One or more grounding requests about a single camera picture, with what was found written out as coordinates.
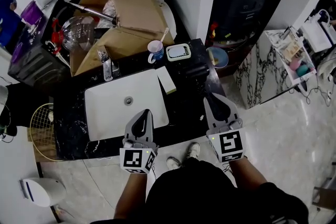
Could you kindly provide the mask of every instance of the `blue cloth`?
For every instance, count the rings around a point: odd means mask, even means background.
[[[11,3],[15,0],[0,0],[0,22],[2,31],[0,31],[0,44],[5,47],[11,40],[16,31],[18,24],[21,22],[21,17],[10,9]]]

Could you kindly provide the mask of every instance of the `countertop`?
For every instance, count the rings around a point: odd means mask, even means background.
[[[154,142],[160,147],[205,135],[208,125],[203,99],[208,97],[211,104],[211,92],[225,95],[202,41],[195,39],[187,43],[191,49],[189,59],[169,62],[165,55],[163,60],[151,65],[147,62],[148,52],[143,52],[118,62],[122,76],[165,65],[175,83],[177,90],[168,95],[161,86],[169,124],[154,129]],[[198,63],[208,65],[209,75],[186,79],[182,75],[183,70]],[[54,128],[59,158],[74,160],[119,155],[123,136],[93,142],[89,140],[84,92],[103,82],[102,67],[99,67],[75,76],[59,87],[54,100]],[[214,110],[215,113],[222,113],[215,107]]]

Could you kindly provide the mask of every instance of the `white sneaker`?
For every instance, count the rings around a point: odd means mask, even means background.
[[[179,169],[181,167],[181,162],[174,157],[169,157],[167,159],[167,166],[169,170]]]
[[[192,143],[189,146],[188,154],[187,154],[187,159],[189,158],[195,158],[197,159],[199,154],[201,152],[201,146],[198,143]]]

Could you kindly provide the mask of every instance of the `sink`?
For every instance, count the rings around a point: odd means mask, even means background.
[[[124,136],[126,124],[149,109],[154,128],[169,123],[155,69],[105,82],[85,91],[90,141]]]

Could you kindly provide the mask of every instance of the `plastic bottle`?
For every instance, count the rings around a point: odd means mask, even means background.
[[[95,21],[90,16],[76,16],[67,20],[59,32],[54,32],[51,41],[62,43],[63,46],[72,51],[80,47],[89,51],[95,42],[94,28]]]

